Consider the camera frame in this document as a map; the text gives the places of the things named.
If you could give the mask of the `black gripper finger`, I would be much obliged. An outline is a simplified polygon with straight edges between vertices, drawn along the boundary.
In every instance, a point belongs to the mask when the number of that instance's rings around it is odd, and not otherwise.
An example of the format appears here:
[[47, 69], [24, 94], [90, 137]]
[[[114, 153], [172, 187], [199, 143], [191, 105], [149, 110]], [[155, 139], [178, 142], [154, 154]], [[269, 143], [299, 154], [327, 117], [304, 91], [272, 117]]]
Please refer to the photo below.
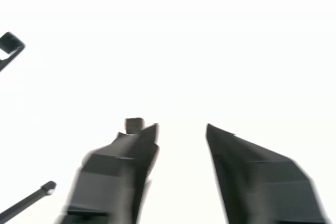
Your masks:
[[137, 223], [147, 176], [159, 152], [154, 123], [118, 133], [82, 161], [57, 223]]
[[327, 223], [292, 159], [211, 124], [206, 139], [229, 223]]

